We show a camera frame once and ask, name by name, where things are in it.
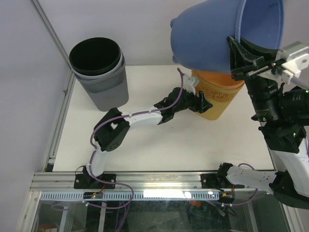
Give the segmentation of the yellow mesh waste bin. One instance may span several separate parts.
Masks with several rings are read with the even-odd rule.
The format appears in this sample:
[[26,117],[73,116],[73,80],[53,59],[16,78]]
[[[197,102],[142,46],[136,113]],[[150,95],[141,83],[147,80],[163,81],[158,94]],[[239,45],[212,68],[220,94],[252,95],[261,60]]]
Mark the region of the yellow mesh waste bin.
[[199,79],[196,91],[203,91],[206,100],[213,104],[211,109],[199,115],[207,120],[217,120],[242,87],[237,89],[222,89]]

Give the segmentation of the peach plastic bucket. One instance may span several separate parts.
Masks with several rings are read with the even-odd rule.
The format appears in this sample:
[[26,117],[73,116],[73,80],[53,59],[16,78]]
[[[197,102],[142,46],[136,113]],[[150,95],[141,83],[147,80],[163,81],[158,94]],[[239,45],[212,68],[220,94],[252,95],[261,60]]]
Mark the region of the peach plastic bucket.
[[225,73],[192,70],[192,75],[222,89],[237,89],[244,85],[244,81],[235,81]]

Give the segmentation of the blue plastic bucket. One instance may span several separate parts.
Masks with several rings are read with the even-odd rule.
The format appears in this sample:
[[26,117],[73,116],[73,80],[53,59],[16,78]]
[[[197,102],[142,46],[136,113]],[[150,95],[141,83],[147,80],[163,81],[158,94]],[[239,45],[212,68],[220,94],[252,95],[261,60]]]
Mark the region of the blue plastic bucket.
[[284,27],[281,0],[207,0],[170,22],[174,63],[198,71],[230,72],[227,38],[279,49]]

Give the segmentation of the black plastic bin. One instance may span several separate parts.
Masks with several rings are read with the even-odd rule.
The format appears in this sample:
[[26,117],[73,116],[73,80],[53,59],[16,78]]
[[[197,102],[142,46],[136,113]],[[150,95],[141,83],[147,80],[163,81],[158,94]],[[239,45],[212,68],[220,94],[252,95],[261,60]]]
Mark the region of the black plastic bin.
[[72,68],[81,74],[100,75],[116,66],[120,52],[119,45],[109,38],[89,38],[74,46],[69,61]]

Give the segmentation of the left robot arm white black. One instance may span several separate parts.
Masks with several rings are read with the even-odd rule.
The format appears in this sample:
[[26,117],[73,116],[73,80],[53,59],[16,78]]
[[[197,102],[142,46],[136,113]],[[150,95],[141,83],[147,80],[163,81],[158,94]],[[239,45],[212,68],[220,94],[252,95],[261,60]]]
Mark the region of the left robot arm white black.
[[202,91],[195,93],[176,87],[163,100],[147,110],[125,113],[118,108],[110,109],[95,125],[90,136],[94,152],[90,162],[83,168],[84,182],[91,188],[100,185],[108,154],[121,145],[129,131],[167,123],[180,111],[189,109],[202,114],[212,107],[212,103],[206,99]]

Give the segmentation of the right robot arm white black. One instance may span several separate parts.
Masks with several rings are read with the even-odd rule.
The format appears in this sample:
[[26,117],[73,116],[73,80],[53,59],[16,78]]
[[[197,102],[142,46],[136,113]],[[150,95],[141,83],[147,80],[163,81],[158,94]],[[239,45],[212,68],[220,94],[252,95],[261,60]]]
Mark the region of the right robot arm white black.
[[216,173],[220,187],[250,186],[272,194],[284,205],[309,207],[309,86],[300,80],[309,66],[309,48],[295,42],[267,49],[246,39],[227,38],[232,78],[243,80],[253,104],[254,121],[269,150],[285,170],[262,172],[222,163]]

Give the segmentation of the grey slotted waste bin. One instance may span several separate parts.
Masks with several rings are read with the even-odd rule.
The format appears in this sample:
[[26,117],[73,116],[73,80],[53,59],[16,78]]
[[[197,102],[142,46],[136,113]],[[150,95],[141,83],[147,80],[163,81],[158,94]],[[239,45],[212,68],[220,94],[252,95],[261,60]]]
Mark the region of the grey slotted waste bin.
[[118,69],[110,75],[89,79],[75,73],[75,77],[100,111],[106,112],[123,106],[129,100],[125,59],[122,59]]

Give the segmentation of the light grey inner bin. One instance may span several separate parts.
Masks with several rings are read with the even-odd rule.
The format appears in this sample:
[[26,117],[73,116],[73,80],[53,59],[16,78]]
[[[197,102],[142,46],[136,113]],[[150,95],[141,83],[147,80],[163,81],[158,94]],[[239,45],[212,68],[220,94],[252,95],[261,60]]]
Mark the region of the light grey inner bin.
[[122,51],[120,52],[120,59],[118,61],[118,63],[116,64],[116,66],[114,68],[112,68],[110,71],[108,72],[105,72],[103,74],[100,74],[100,75],[85,75],[85,74],[81,74],[79,72],[77,72],[75,69],[72,68],[72,71],[75,75],[77,75],[78,77],[80,78],[84,78],[86,80],[95,80],[95,79],[99,79],[99,78],[103,78],[103,77],[106,77],[114,72],[116,72],[122,65],[122,61],[123,61],[123,53]]

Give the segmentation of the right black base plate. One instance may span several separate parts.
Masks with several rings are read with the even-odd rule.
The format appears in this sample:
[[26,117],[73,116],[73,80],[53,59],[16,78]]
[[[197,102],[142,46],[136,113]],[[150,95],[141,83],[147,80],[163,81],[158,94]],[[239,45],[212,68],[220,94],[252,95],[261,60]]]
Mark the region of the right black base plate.
[[202,189],[217,189],[223,191],[223,189],[244,189],[244,185],[233,185],[228,180],[220,179],[215,173],[201,174],[200,182]]

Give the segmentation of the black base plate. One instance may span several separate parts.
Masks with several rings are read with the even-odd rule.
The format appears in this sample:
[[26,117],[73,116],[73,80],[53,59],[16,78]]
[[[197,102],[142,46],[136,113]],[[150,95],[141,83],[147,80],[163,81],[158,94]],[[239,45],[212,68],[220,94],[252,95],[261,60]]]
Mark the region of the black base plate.
[[200,182],[202,189],[217,189],[223,191],[223,189],[244,189],[244,185],[233,185],[228,180],[220,179],[215,173],[201,174]]
[[77,174],[75,176],[74,189],[115,189],[116,174],[102,174],[98,176],[106,182],[111,182],[111,184],[104,184],[95,179],[93,179],[87,172],[84,174]]

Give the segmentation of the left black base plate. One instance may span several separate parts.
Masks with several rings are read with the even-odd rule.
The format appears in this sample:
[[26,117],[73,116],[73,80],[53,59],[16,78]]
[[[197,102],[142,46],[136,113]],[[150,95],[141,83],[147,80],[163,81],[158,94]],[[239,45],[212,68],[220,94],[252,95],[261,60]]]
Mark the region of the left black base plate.
[[75,176],[74,189],[115,189],[116,174],[102,174],[98,176],[106,182],[111,182],[111,184],[104,184],[95,179],[93,179],[87,172],[84,174],[77,174]]

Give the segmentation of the aluminium mounting rail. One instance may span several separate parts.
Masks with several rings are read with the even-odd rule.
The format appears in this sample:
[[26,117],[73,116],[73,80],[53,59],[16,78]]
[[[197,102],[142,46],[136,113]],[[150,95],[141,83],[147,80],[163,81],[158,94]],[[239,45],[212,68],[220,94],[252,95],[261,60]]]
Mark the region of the aluminium mounting rail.
[[[106,172],[116,174],[116,182],[131,186],[134,190],[142,189],[202,189],[201,174],[216,172]],[[75,176],[82,172],[46,172],[35,173],[30,190],[61,191],[74,189]],[[127,190],[124,186],[115,189]]]

